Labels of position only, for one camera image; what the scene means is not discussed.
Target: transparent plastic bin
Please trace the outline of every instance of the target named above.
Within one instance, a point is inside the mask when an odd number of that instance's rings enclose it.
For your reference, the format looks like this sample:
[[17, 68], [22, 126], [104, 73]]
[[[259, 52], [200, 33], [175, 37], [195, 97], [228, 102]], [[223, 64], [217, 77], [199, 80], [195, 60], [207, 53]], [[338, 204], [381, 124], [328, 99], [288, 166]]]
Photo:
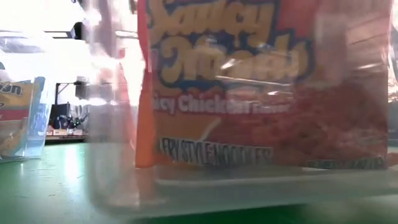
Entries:
[[26, 26], [0, 31], [0, 162], [38, 158], [54, 96], [52, 38]]
[[397, 193], [391, 9], [138, 0], [126, 48], [127, 8], [90, 1], [92, 202], [138, 218]]

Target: green table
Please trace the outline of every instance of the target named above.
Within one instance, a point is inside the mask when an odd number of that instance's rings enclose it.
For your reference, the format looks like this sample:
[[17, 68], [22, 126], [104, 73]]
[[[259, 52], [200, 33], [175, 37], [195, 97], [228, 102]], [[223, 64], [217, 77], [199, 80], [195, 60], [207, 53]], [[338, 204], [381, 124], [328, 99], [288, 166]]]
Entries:
[[0, 223], [398, 223], [398, 196], [118, 220], [96, 211], [85, 195], [84, 146], [46, 146], [41, 160], [0, 164]]

